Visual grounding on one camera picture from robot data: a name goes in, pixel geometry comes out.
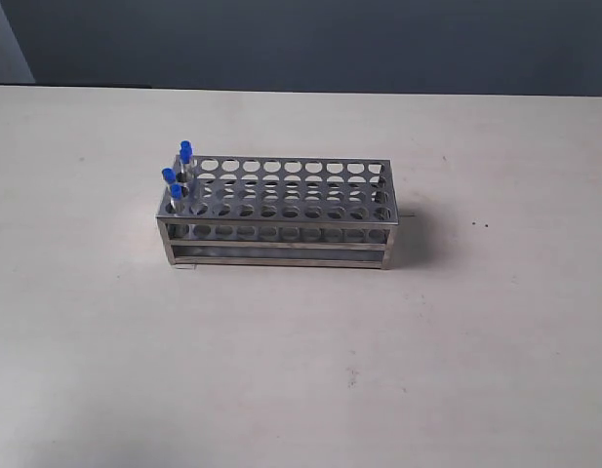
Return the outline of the blue capped test tube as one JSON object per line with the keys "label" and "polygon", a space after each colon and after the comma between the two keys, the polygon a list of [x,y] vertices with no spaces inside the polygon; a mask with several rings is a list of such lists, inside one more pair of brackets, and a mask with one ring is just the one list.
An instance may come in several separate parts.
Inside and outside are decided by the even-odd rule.
{"label": "blue capped test tube", "polygon": [[181,177],[184,183],[190,183],[194,178],[193,153],[190,147],[183,147],[179,154]]}
{"label": "blue capped test tube", "polygon": [[167,184],[168,187],[168,191],[169,191],[169,186],[173,183],[178,183],[177,182],[177,176],[175,171],[172,168],[164,168],[161,171],[162,177],[164,179],[164,181]]}
{"label": "blue capped test tube", "polygon": [[170,192],[170,209],[169,212],[179,215],[184,210],[182,186],[178,183],[173,183],[169,186]]}
{"label": "blue capped test tube", "polygon": [[181,142],[179,156],[180,156],[180,161],[184,166],[187,166],[189,168],[192,167],[192,165],[193,165],[193,149],[192,149],[192,145],[191,145],[190,141],[183,140]]}

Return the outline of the stainless steel test tube rack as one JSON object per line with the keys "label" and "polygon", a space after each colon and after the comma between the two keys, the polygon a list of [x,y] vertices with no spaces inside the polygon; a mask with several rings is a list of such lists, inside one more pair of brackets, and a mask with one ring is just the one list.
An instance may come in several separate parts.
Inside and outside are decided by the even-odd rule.
{"label": "stainless steel test tube rack", "polygon": [[193,156],[184,210],[166,186],[156,222],[175,266],[229,264],[382,269],[399,226],[384,159]]}

